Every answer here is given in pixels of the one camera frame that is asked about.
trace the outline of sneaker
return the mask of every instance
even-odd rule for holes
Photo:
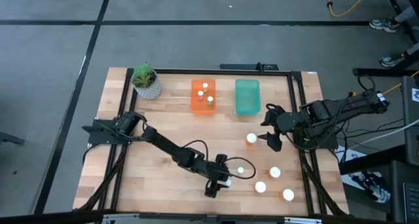
[[[370,27],[381,30],[384,29],[388,33],[395,33],[395,29],[399,24],[393,25],[392,19],[386,19],[386,20],[371,20],[369,22]]]
[[[394,67],[396,64],[402,62],[406,58],[405,53],[392,54],[391,56],[381,57],[378,61],[384,67]]]

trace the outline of orange container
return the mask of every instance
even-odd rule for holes
[[[203,84],[208,83],[208,90],[204,93],[204,99],[200,100],[198,91],[204,90]],[[215,113],[217,97],[215,97],[215,81],[213,79],[192,80],[191,88],[191,111],[196,115],[212,115]],[[208,105],[208,96],[213,97],[212,105]]]

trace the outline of wooden table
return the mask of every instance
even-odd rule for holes
[[[126,68],[110,68],[98,109],[98,117],[112,119],[117,115],[120,96],[124,85]],[[204,196],[207,179],[177,167],[172,159],[153,145],[145,142],[133,143],[123,171],[117,210],[121,212],[158,212],[181,214],[231,214],[231,215],[307,215],[299,154],[285,137],[282,150],[275,153],[259,140],[254,146],[247,146],[248,133],[272,132],[272,127],[259,124],[264,119],[267,103],[281,105],[291,110],[289,88],[286,77],[242,76],[242,75],[179,75],[159,74],[163,91],[155,100],[138,98],[135,112],[144,115],[148,123],[159,133],[179,146],[195,139],[204,140],[209,147],[209,159],[224,153],[229,157],[244,157],[257,168],[253,179],[232,179],[232,186],[221,189],[216,198]],[[322,99],[318,76],[302,72],[306,101]],[[192,79],[215,79],[217,87],[217,109],[212,116],[196,116],[190,109]],[[243,117],[234,113],[234,82],[236,79],[257,79],[261,88],[262,110],[256,116]],[[297,84],[295,95],[298,100]],[[128,110],[132,85],[126,99]],[[140,135],[140,126],[136,129]],[[197,143],[193,148],[204,151]],[[86,156],[74,208],[82,206],[103,180],[109,145],[101,145]],[[348,212],[346,197],[340,178],[336,158],[327,150],[317,150],[318,164],[323,186],[342,210]],[[252,173],[250,165],[229,161],[230,171],[245,168],[244,176]],[[267,171],[272,166],[281,169],[279,179],[270,179]],[[257,181],[266,183],[263,194],[253,188]],[[318,212],[317,195],[311,184],[313,203]],[[279,198],[279,192],[292,189],[295,199],[286,202]],[[107,202],[110,205],[113,184],[109,186]]]

